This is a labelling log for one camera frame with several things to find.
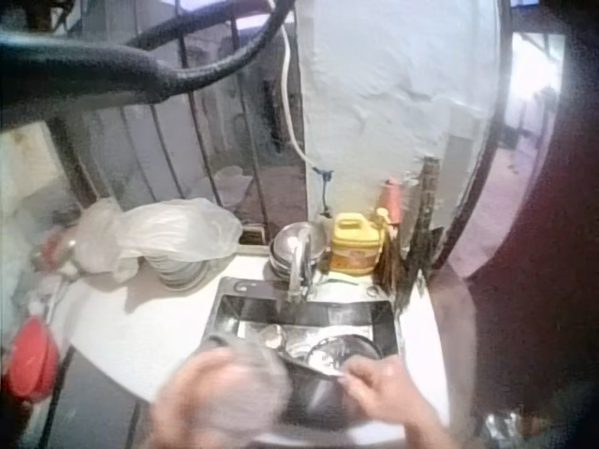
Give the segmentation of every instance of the white countertop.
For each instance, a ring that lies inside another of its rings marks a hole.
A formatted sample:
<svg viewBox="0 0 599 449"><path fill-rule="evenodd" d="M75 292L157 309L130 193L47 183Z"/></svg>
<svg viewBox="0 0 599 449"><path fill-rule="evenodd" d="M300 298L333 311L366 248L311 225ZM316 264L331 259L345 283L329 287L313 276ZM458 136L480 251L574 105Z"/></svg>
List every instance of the white countertop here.
<svg viewBox="0 0 599 449"><path fill-rule="evenodd" d="M220 279L268 278L266 263L265 257L237 255L212 267L206 281L183 293L167 290L147 266L122 285L110 275L81 279L57 306L52 328L122 388L151 402L199 345ZM422 296L414 290L401 324L407 368L447 425L446 372L426 289ZM366 445L403 440L403 429L379 422L345 432L280 426L260 440L297 447Z"/></svg>

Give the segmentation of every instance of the red container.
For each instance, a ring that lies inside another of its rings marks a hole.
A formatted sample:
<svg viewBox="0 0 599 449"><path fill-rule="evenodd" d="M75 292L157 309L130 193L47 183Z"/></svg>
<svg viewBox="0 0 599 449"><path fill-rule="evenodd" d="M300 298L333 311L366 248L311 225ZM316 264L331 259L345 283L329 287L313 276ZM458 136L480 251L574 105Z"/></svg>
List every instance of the red container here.
<svg viewBox="0 0 599 449"><path fill-rule="evenodd" d="M52 391L58 370L58 347L48 327L29 318L12 341L8 389L18 399L37 402Z"/></svg>

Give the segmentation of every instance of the red lid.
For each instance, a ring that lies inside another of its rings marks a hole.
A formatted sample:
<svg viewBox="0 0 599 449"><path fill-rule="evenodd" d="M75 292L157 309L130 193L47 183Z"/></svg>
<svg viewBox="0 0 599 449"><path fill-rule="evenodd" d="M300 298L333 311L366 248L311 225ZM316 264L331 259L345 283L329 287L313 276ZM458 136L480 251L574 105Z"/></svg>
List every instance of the red lid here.
<svg viewBox="0 0 599 449"><path fill-rule="evenodd" d="M41 378L48 333L39 318L29 318L12 341L8 362L8 388L16 398L28 398Z"/></svg>

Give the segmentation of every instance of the yellow plastic jug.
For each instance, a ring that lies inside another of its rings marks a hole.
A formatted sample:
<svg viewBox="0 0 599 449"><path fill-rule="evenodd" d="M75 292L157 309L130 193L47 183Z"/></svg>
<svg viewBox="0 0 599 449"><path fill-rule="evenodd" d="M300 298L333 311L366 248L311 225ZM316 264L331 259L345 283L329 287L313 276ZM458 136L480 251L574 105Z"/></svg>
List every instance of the yellow plastic jug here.
<svg viewBox="0 0 599 449"><path fill-rule="evenodd" d="M377 223L361 213L340 213L335 217L329 267L351 275L370 274L385 240L387 210L376 211Z"/></svg>

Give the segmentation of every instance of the white wall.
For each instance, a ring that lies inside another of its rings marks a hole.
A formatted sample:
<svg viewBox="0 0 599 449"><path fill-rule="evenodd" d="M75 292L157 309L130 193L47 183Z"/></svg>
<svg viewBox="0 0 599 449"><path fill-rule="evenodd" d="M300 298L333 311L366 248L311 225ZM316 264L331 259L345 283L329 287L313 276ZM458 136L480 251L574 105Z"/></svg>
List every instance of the white wall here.
<svg viewBox="0 0 599 449"><path fill-rule="evenodd" d="M335 213L371 210L385 178L412 180L422 156L443 158L453 148L435 212L436 225L450 222L494 110L496 7L495 0L298 1L305 148L335 171ZM450 145L451 136L460 144ZM309 172L312 217L320 195Z"/></svg>

